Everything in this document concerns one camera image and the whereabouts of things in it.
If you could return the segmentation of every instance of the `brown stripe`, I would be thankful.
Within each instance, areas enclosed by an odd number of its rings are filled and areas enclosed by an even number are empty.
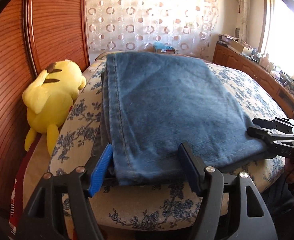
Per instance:
[[[55,73],[55,72],[60,72],[60,71],[63,71],[62,69],[58,69],[58,68],[54,68],[51,73]]]
[[[59,79],[48,78],[48,79],[45,79],[44,84],[45,83],[55,83],[55,82],[59,82]]]
[[[48,73],[51,73],[51,72],[53,71],[55,65],[56,65],[56,62],[50,63],[50,64],[48,65],[48,67],[45,68],[45,69],[47,70]]]

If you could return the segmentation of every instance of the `floral bedspread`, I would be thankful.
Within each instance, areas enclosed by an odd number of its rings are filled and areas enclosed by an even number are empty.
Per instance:
[[[102,107],[100,75],[105,57],[96,60],[86,71],[90,74],[86,87],[80,93],[63,125],[52,154],[49,171],[54,175],[69,173],[84,165],[95,146]],[[274,100],[247,74],[215,64],[207,64],[220,78],[252,118],[285,117]],[[284,158],[251,162],[234,171],[249,173],[258,190],[268,188],[282,173]],[[103,187],[90,199],[98,224],[131,230],[169,230],[191,226],[198,213],[201,198],[191,192],[188,183],[166,185]],[[68,195],[63,196],[67,228],[72,234],[73,224]],[[227,211],[224,196],[222,214]]]

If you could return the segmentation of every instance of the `blue gripper pad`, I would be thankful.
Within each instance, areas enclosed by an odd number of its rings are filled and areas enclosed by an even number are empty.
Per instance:
[[[112,145],[108,143],[102,155],[100,156],[94,171],[90,176],[90,187],[88,190],[90,197],[93,197],[95,193],[100,190],[111,158]]]

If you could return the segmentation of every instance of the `pikachu plush toy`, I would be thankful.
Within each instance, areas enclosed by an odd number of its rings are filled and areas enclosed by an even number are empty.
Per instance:
[[[25,140],[25,150],[37,133],[47,133],[47,149],[51,155],[59,136],[58,128],[65,122],[79,89],[86,85],[79,66],[71,60],[51,63],[23,93],[27,106],[30,130]]]

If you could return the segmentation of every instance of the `blue denim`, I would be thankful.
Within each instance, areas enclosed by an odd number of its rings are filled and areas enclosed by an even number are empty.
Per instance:
[[[184,178],[177,157],[183,141],[217,168],[266,149],[247,135],[253,123],[237,100],[196,58],[108,55],[103,115],[120,185]]]

